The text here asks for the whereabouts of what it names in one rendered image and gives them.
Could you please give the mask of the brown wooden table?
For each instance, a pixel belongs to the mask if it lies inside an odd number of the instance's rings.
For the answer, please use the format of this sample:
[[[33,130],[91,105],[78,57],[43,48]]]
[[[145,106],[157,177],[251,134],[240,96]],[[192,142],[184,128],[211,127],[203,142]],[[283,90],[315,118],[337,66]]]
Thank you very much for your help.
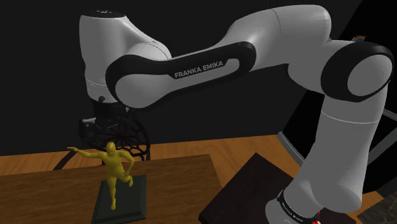
[[[146,175],[146,219],[129,224],[200,224],[221,190],[209,155],[136,162]],[[106,166],[0,176],[0,224],[90,224]]]

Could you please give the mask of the dark robot stand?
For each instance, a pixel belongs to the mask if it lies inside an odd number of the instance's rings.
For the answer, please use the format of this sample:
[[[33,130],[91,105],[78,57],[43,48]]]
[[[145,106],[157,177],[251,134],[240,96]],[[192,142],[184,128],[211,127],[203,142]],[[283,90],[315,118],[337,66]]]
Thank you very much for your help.
[[[255,153],[200,213],[201,224],[269,224],[266,203],[293,178]]]

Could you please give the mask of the yellow figure on dark base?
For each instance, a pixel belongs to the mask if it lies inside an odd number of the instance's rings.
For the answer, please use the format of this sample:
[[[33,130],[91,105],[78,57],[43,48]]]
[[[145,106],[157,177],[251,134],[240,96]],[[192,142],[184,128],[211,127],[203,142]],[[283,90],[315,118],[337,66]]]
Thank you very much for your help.
[[[126,224],[146,218],[146,176],[130,175],[135,162],[130,153],[117,150],[108,142],[105,152],[89,153],[70,147],[86,158],[99,158],[106,165],[106,179],[101,181],[91,224]]]

